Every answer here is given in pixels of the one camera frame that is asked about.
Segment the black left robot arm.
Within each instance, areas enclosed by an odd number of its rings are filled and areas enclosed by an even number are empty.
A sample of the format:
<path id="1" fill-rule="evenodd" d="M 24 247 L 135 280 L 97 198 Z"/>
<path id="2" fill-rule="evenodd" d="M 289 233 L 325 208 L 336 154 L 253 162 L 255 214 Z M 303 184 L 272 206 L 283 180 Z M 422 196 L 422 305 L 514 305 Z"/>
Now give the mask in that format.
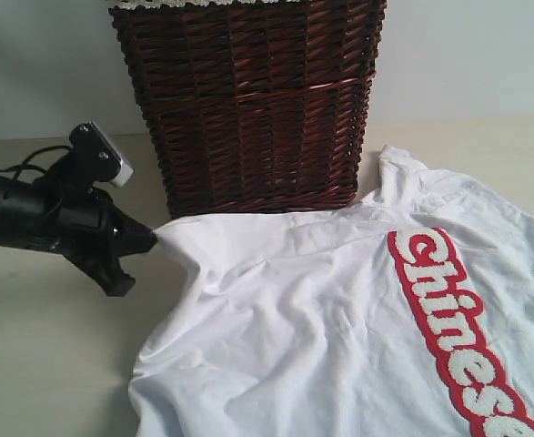
<path id="1" fill-rule="evenodd" d="M 155 245 L 154 231 L 122 212 L 103 189 L 0 175 L 0 247 L 61 256 L 109 297 L 124 297 L 136 283 L 120 259 Z"/>

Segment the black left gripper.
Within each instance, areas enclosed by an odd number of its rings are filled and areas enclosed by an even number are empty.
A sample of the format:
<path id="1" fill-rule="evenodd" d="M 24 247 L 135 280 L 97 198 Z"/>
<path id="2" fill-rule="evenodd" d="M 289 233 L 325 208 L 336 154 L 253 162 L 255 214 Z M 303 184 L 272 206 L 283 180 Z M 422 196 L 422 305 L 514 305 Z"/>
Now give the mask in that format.
<path id="1" fill-rule="evenodd" d="M 31 188 L 44 207 L 29 227 L 29 248 L 64 257 L 107 296 L 125 296 L 135 279 L 119 259 L 149 252 L 157 244 L 154 231 L 115 209 L 106 191 L 94 184 L 34 181 Z"/>

